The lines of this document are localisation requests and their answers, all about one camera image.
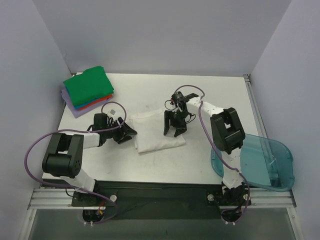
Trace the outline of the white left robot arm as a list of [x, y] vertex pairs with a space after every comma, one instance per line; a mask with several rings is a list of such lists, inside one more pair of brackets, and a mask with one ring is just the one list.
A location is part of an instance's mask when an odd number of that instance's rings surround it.
[[93, 124], [83, 133], [52, 134], [42, 161], [42, 170], [65, 183], [43, 184], [55, 188], [73, 188], [83, 194], [83, 200], [88, 205], [97, 205], [101, 201], [101, 193], [97, 190], [97, 181], [82, 168], [83, 151], [101, 147], [109, 139], [122, 144], [137, 134], [122, 117], [113, 113], [96, 113]]

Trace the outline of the white t-shirt red print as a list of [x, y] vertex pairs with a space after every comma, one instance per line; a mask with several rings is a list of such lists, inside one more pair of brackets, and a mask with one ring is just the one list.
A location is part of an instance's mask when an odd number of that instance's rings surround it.
[[174, 136], [174, 131], [164, 135], [164, 110], [140, 112], [129, 117], [137, 132], [134, 144], [139, 154], [180, 147], [186, 144], [182, 135]]

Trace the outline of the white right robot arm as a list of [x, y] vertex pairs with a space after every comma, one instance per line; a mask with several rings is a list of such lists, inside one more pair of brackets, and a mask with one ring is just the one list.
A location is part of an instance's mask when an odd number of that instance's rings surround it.
[[209, 117], [212, 137], [208, 140], [223, 166], [221, 197], [225, 203], [233, 204], [245, 190], [240, 155], [246, 134], [237, 111], [203, 101], [195, 93], [184, 96], [180, 91], [175, 92], [169, 102], [174, 109], [164, 111], [164, 135], [171, 127], [175, 129], [175, 138], [184, 134], [187, 117], [199, 117], [204, 129], [203, 116]]

